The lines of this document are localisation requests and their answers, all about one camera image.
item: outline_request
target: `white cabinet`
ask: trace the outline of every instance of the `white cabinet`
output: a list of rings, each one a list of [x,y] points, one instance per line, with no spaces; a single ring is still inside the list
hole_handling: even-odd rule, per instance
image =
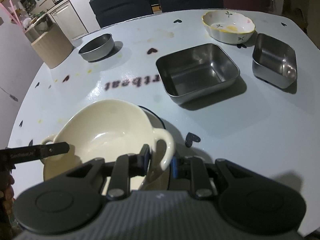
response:
[[[69,40],[88,33],[69,1],[52,11],[51,15]]]

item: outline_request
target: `ceramic bowl with handles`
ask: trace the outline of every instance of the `ceramic bowl with handles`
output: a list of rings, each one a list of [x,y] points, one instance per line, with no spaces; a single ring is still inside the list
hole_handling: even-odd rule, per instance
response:
[[[175,152],[172,135],[165,129],[153,128],[144,111],[132,103],[118,99],[95,102],[74,115],[58,134],[41,142],[65,141],[70,145],[68,153],[42,160],[44,180],[93,158],[112,162],[120,155],[138,154],[144,144],[150,146],[152,157],[159,140],[165,141],[166,150],[159,165],[148,173],[163,172],[170,165]],[[131,189],[138,189],[142,182],[143,177],[131,180]]]
[[[246,42],[256,28],[250,18],[230,10],[207,12],[202,22],[212,38],[228,44]]]

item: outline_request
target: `rectangular metal tray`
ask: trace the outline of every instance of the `rectangular metal tray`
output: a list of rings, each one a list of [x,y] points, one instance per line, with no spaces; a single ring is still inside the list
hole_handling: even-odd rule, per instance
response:
[[[179,105],[225,89],[240,75],[231,58],[212,43],[165,55],[156,66],[167,94]]]
[[[253,74],[282,89],[297,80],[294,49],[271,36],[259,33],[252,54]]]

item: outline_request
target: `white table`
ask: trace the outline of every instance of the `white table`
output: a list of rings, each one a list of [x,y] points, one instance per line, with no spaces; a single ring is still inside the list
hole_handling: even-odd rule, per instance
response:
[[[239,49],[209,37],[201,19],[207,11],[165,13],[116,24],[77,41],[78,47],[58,67],[49,70],[43,64],[21,105],[9,147],[25,146],[31,140],[39,144],[94,101],[124,99],[159,115],[174,136],[180,154],[200,155],[207,161],[226,158],[300,191],[307,202],[307,213],[299,231],[306,235],[320,226],[320,52],[291,20],[241,12],[253,20],[258,33],[294,48],[297,91],[281,91],[253,76],[253,43]],[[78,55],[81,46],[104,33],[111,33],[117,45],[122,42],[121,50],[100,62],[83,60]],[[165,93],[156,78],[155,62],[163,55],[205,43],[221,46],[239,67],[242,79],[230,90],[201,101],[209,106],[199,108],[193,104],[185,109]],[[158,52],[148,55],[150,48]],[[69,80],[62,82],[68,75]],[[122,87],[118,82],[137,77],[142,78],[140,87],[132,83]],[[190,149],[184,146],[188,132],[201,138]],[[16,195],[42,181],[40,161],[16,167]]]

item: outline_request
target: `wooden cylinder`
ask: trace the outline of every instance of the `wooden cylinder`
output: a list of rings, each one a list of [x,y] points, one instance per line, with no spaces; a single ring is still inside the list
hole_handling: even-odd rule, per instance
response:
[[[31,46],[51,69],[62,63],[73,50],[73,45],[55,23]]]

